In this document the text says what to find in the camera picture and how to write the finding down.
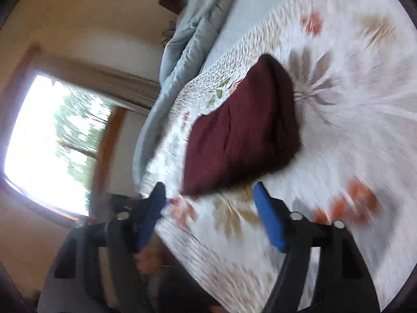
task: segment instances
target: white bedspread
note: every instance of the white bedspread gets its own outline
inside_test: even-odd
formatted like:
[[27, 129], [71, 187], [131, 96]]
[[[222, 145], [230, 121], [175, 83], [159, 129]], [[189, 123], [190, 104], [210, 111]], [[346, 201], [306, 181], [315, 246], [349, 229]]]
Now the white bedspread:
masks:
[[[178, 194], [193, 122], [222, 104], [268, 52], [293, 79], [303, 148], [290, 166], [261, 180], [289, 208], [300, 199], [328, 211], [353, 176], [373, 190], [382, 211], [350, 229], [382, 309], [417, 262], [417, 31], [397, 0], [284, 0], [272, 7], [179, 93], [142, 192], [161, 181], [176, 199], [156, 230], [201, 286], [230, 312], [260, 312], [284, 255], [270, 246], [250, 187]], [[318, 255], [300, 308], [311, 300]]]

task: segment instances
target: blue gripper pad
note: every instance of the blue gripper pad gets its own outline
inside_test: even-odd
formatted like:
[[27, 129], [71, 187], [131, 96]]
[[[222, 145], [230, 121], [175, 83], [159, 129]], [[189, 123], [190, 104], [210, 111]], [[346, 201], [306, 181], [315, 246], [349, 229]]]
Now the blue gripper pad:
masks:
[[165, 185], [158, 182], [148, 198], [151, 201], [146, 215], [140, 225], [136, 247], [142, 250], [151, 240], [156, 222], [161, 217], [161, 210], [166, 205]]
[[[266, 235], [268, 235], [269, 242], [278, 248], [281, 253], [285, 253], [288, 247], [288, 243], [285, 239], [286, 216], [288, 216], [289, 219], [288, 209], [282, 200], [271, 198], [261, 182], [258, 182], [254, 186], [254, 201], [259, 218], [265, 227]], [[281, 213], [277, 213], [277, 207], [272, 205], [272, 201], [282, 203], [280, 203], [279, 206], [282, 207], [283, 205]]]

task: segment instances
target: sky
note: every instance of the sky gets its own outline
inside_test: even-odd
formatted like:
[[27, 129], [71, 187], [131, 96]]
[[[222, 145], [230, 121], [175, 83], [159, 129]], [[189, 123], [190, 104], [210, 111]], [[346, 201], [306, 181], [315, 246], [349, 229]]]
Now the sky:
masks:
[[[5, 173], [32, 200], [88, 215], [84, 186], [67, 174], [66, 162], [55, 156], [53, 113], [64, 103], [63, 97], [68, 93], [59, 81], [53, 84], [49, 78], [36, 77], [13, 129]], [[75, 125], [80, 130], [85, 126]], [[85, 161], [82, 153], [73, 151], [71, 154], [74, 161]]]

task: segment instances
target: cloth fold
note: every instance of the cloth fold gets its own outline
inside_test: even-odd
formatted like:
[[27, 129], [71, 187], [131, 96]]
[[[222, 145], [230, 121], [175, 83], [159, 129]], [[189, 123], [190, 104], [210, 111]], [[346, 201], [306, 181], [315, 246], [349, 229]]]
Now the cloth fold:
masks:
[[228, 100], [193, 125], [182, 193], [253, 181], [285, 167], [300, 146], [291, 78], [272, 56], [262, 55]]

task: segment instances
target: burgundy fabric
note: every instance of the burgundy fabric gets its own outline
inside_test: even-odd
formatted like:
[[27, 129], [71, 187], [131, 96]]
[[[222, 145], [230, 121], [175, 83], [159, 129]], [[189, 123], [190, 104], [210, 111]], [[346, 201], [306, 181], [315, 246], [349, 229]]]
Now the burgundy fabric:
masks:
[[291, 78], [262, 55], [228, 100], [193, 125], [182, 193], [253, 181], [287, 165], [300, 145]]

